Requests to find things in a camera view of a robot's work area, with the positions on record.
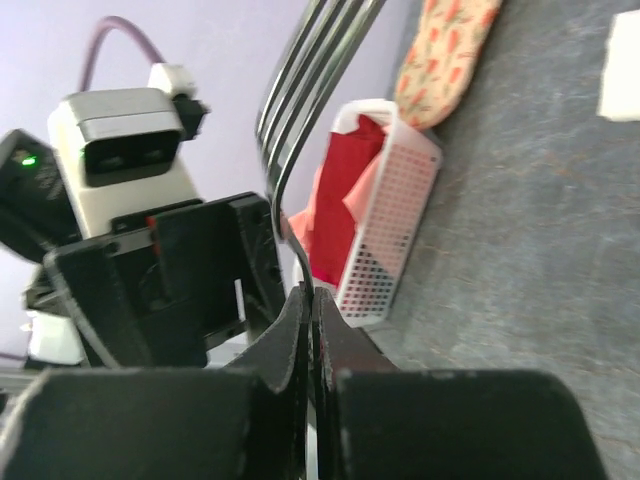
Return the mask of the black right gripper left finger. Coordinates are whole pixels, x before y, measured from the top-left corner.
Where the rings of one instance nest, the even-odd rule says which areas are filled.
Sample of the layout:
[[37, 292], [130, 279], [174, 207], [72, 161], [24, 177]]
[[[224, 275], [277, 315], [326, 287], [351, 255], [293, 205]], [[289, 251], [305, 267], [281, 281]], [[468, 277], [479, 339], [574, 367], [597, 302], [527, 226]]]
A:
[[304, 479], [310, 310], [291, 290], [275, 320], [228, 367], [253, 374], [241, 479]]

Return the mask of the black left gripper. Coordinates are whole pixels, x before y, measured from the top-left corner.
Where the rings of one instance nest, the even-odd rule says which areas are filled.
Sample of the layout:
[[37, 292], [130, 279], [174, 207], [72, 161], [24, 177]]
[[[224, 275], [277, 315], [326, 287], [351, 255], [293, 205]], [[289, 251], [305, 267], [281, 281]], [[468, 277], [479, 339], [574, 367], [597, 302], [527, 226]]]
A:
[[44, 269], [92, 367], [203, 367], [285, 302], [270, 206], [252, 192], [116, 218]]

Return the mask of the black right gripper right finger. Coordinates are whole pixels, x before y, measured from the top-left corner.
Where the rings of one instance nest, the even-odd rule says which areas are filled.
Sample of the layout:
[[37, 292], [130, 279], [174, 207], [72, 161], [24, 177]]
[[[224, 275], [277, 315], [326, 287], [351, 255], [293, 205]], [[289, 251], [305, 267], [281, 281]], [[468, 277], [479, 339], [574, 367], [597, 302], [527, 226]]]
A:
[[314, 291], [312, 348], [320, 477], [395, 478], [402, 373], [323, 288]]

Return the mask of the white cloth napkin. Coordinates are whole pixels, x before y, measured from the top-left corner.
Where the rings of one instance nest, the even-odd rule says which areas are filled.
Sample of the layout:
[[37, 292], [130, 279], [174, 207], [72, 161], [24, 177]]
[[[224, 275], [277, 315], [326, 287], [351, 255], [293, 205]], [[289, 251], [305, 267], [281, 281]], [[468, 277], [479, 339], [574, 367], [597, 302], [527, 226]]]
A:
[[606, 42], [597, 114], [612, 122], [639, 120], [639, 11], [616, 14]]

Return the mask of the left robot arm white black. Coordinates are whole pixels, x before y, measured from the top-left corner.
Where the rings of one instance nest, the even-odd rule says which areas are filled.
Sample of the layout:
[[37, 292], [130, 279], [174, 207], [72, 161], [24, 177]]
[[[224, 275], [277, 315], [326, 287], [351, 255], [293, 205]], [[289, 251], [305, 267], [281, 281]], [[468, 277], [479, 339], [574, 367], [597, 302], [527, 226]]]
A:
[[52, 148], [1, 142], [1, 241], [34, 262], [24, 293], [31, 356], [91, 367], [202, 367], [234, 334], [260, 334], [285, 302], [267, 201], [206, 202], [179, 187], [175, 131], [92, 142], [75, 158], [97, 197], [80, 227]]

